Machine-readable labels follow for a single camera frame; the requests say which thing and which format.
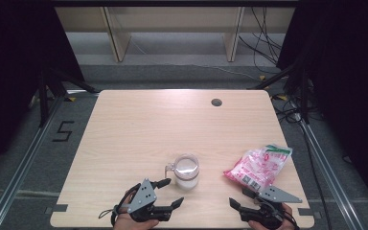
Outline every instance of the wooden table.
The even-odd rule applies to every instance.
[[[213,99],[222,101],[212,105]],[[181,153],[197,156],[198,185],[182,191],[174,181],[155,192],[156,206],[184,196],[170,221],[158,228],[246,228],[229,206],[233,197],[257,209],[241,187],[223,175],[247,150],[266,144],[286,146],[283,132],[265,91],[258,90],[105,90],[94,107],[57,205],[55,227],[110,227],[112,209],[126,190],[144,178],[164,178],[164,167]],[[275,186],[303,199],[289,204],[300,227],[312,227],[310,208],[292,159],[277,176]]]

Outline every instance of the human hand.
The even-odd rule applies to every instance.
[[[288,205],[286,205],[285,203],[283,203],[283,208],[286,211],[285,215],[287,215],[289,218],[292,219],[292,209]],[[250,220],[247,223],[254,230],[267,230],[267,228],[263,227],[257,221]],[[288,221],[284,218],[282,225],[277,230],[294,230],[294,225],[290,221]]]
[[[125,199],[124,204],[128,204],[134,194],[135,192],[131,193]],[[113,230],[148,230],[159,223],[159,220],[157,219],[149,219],[145,222],[136,222],[130,217],[130,214],[127,213],[126,208],[121,208],[119,213],[118,217],[116,217]]]

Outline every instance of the plastic bag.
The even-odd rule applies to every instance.
[[[226,177],[249,189],[261,192],[274,182],[276,175],[292,154],[291,148],[267,145],[247,151],[234,168],[223,172]]]

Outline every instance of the black round hole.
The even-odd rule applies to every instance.
[[[213,106],[221,106],[222,105],[222,101],[220,99],[213,99],[213,100],[211,100],[211,104]]]

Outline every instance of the clear glass cup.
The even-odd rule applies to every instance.
[[[183,190],[191,190],[198,183],[199,163],[193,154],[181,154],[174,163],[169,163],[165,168],[166,178],[168,171],[174,172],[176,185]]]

